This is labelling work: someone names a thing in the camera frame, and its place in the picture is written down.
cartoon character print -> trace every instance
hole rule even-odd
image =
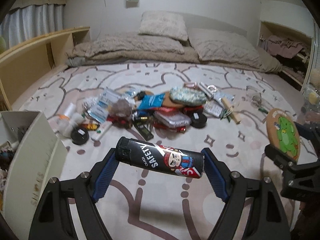
[[[168,152],[164,151],[163,156],[164,164],[168,166],[172,171],[179,168],[192,168],[193,158],[187,155],[181,155],[178,151]]]
[[[275,123],[275,127],[277,129],[280,150],[284,153],[290,152],[292,157],[295,157],[298,153],[299,145],[294,136],[294,127],[291,122],[283,116],[279,117],[278,122],[279,123]]]

white box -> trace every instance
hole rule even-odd
[[[18,127],[28,127],[10,164],[2,215],[20,240],[28,240],[41,194],[51,177],[59,177],[67,149],[42,112],[1,112],[0,143],[17,141]]]

clear plastic container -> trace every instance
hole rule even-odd
[[[190,117],[186,116],[181,112],[161,112],[155,111],[154,116],[161,123],[169,128],[178,128],[182,126],[188,126],[191,124]]]

wooden shelf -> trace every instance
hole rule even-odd
[[[28,88],[64,65],[65,52],[74,44],[89,41],[90,27],[71,28],[24,41],[0,54],[0,101],[8,110]]]
[[[296,83],[298,83],[300,86],[303,85],[298,79],[296,79],[294,76],[292,76],[291,74],[289,74],[287,71],[282,70],[282,72],[283,72],[284,74],[286,74],[287,76],[289,76],[291,79],[293,79],[293,80],[294,80]]]

green ball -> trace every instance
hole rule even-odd
[[[0,54],[7,50],[7,46],[5,44],[5,40],[2,36],[0,36]]]

